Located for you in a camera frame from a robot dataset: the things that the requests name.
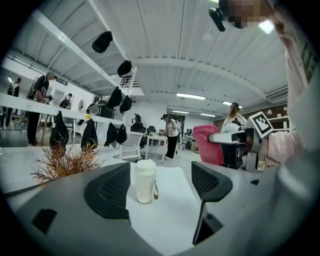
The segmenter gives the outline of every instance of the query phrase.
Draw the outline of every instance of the ceiling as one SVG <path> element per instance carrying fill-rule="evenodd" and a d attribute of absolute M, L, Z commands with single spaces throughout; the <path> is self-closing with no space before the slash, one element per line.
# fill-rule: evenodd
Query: ceiling
<path fill-rule="evenodd" d="M 169 110 L 223 116 L 229 109 L 223 101 L 246 110 L 285 102 L 286 97 L 266 98 L 287 85 L 285 51 L 276 33 L 228 23 L 219 32 L 208 15 L 215 7 L 209 0 L 51 0 L 38 10 L 107 75 L 130 60 L 145 96 L 167 103 Z M 114 84 L 48 28 L 40 18 L 30 18 L 12 48 L 68 82 L 109 94 Z M 92 43 L 106 28 L 113 42 L 99 54 Z"/>

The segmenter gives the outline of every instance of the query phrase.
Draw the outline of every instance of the white chair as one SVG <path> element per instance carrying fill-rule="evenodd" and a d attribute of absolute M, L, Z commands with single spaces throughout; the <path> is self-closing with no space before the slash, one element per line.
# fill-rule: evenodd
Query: white chair
<path fill-rule="evenodd" d="M 122 146 L 122 159 L 140 159 L 140 141 L 144 136 L 143 133 L 127 131 L 127 139 Z"/>

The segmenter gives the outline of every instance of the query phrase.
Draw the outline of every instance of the ceiling light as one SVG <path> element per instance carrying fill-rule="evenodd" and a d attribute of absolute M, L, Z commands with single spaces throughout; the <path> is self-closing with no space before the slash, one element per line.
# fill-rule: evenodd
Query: ceiling light
<path fill-rule="evenodd" d="M 228 102 L 228 101 L 224 101 L 222 102 L 222 104 L 225 104 L 225 105 L 228 105 L 228 106 L 231 106 L 232 103 Z"/>
<path fill-rule="evenodd" d="M 181 113 L 181 114 L 189 114 L 189 112 L 178 111 L 178 110 L 172 110 L 172 112 Z"/>
<path fill-rule="evenodd" d="M 213 117 L 213 118 L 215 118 L 215 117 L 216 117 L 216 116 L 215 116 L 215 115 L 213 115 L 213 114 L 201 114 L 201 116 Z"/>
<path fill-rule="evenodd" d="M 197 100 L 204 100 L 206 97 L 202 96 L 196 96 L 196 95 L 190 95 L 190 94 L 183 94 L 183 93 L 177 93 L 176 94 L 178 97 L 184 97 L 184 98 L 192 98 L 192 99 L 197 99 Z"/>
<path fill-rule="evenodd" d="M 260 23 L 259 27 L 268 35 L 272 32 L 272 30 L 275 29 L 275 26 L 270 20 L 266 20 L 265 22 Z"/>

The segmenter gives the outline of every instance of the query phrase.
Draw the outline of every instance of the woman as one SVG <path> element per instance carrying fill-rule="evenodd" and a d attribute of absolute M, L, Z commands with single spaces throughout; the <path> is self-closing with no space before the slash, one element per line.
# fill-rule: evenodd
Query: woman
<path fill-rule="evenodd" d="M 172 160 L 175 155 L 179 135 L 177 122 L 171 119 L 168 114 L 164 114 L 161 119 L 165 121 L 165 131 L 161 134 L 168 137 L 168 151 L 165 154 L 165 159 Z"/>
<path fill-rule="evenodd" d="M 226 125 L 235 123 L 240 127 L 244 127 L 247 123 L 247 119 L 245 119 L 240 113 L 240 107 L 238 103 L 232 103 L 230 106 L 228 117 L 224 120 L 223 125 L 221 127 L 221 133 L 223 133 Z"/>
<path fill-rule="evenodd" d="M 287 107 L 290 115 L 291 109 L 304 90 L 310 84 L 315 84 L 320 72 L 319 60 L 302 36 L 300 28 L 277 0 L 220 0 L 219 7 L 229 21 L 237 17 L 243 27 L 250 27 L 265 20 L 273 23 L 285 49 Z M 252 142 L 248 140 L 247 143 L 250 148 Z M 283 163 L 290 156 L 298 155 L 303 150 L 303 143 L 296 131 L 282 131 L 272 133 L 263 139 L 259 156 Z"/>

